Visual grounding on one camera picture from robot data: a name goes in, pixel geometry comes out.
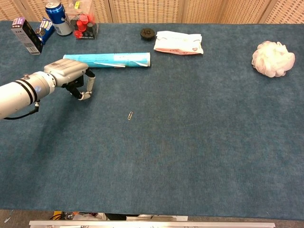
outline paper clip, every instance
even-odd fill
[[[133,112],[130,112],[128,115],[128,120],[131,120]]]

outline white packet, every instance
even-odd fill
[[[159,31],[154,50],[177,55],[203,54],[201,34]]]

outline black round object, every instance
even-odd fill
[[[153,40],[155,32],[151,28],[144,28],[141,30],[141,37],[145,40]]]

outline toothpaste tube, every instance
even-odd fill
[[[41,43],[45,44],[48,38],[52,35],[54,31],[54,26],[52,21],[43,17],[42,22],[39,27],[36,29],[35,33],[38,38],[41,40]]]
[[[149,67],[150,53],[115,53],[64,55],[63,58],[77,60],[89,67]]]

